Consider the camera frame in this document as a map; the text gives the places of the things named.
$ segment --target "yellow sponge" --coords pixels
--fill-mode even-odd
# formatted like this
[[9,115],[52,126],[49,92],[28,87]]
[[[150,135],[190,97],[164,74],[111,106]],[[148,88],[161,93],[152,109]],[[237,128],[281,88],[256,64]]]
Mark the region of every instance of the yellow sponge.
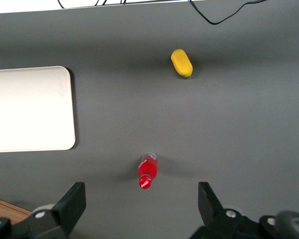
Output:
[[170,58],[178,74],[184,77],[191,76],[193,73],[193,66],[184,50],[174,50]]

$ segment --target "red bottle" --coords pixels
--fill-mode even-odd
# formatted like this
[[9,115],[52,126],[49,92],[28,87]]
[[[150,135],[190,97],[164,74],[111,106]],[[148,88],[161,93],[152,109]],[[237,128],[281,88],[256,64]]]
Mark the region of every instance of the red bottle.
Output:
[[138,169],[140,187],[147,189],[157,175],[157,156],[154,153],[146,153],[141,159]]

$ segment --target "gray tabletop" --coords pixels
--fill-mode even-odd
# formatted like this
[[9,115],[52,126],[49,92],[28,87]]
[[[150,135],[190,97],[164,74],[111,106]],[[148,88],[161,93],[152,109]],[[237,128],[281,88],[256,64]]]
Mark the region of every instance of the gray tabletop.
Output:
[[[243,1],[203,1],[214,21]],[[170,61],[184,49],[185,80]],[[0,153],[0,199],[33,210],[76,181],[77,239],[189,238],[197,185],[257,221],[299,211],[299,0],[250,5],[218,26],[188,2],[0,14],[0,69],[73,72],[68,151]],[[138,186],[143,153],[158,176]]]

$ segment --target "black cable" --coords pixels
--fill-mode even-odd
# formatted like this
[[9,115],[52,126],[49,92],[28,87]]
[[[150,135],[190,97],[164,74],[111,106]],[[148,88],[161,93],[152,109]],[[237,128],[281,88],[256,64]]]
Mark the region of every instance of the black cable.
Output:
[[250,1],[247,3],[244,3],[237,11],[235,11],[233,14],[231,14],[230,16],[226,17],[225,19],[222,19],[219,22],[212,22],[210,21],[207,17],[204,16],[204,14],[202,14],[202,12],[197,8],[197,6],[195,5],[195,3],[192,0],[188,0],[190,2],[190,4],[193,6],[193,8],[209,23],[212,25],[218,25],[224,21],[226,21],[227,19],[231,18],[233,15],[235,15],[237,12],[239,12],[240,9],[242,9],[245,5],[249,5],[249,4],[256,4],[256,3],[261,3],[267,0],[257,0],[257,1]]
[[57,1],[58,1],[58,3],[59,3],[60,7],[61,7],[62,9],[65,9],[64,6],[62,6],[60,0],[57,0]]
[[64,9],[64,6],[60,3],[60,0],[58,0],[59,5],[61,6],[62,9]]

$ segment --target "white tray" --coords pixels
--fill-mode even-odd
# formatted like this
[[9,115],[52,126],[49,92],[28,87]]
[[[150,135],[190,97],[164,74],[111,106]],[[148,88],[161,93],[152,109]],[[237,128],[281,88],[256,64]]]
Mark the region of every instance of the white tray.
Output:
[[67,69],[0,70],[0,152],[65,150],[74,142]]

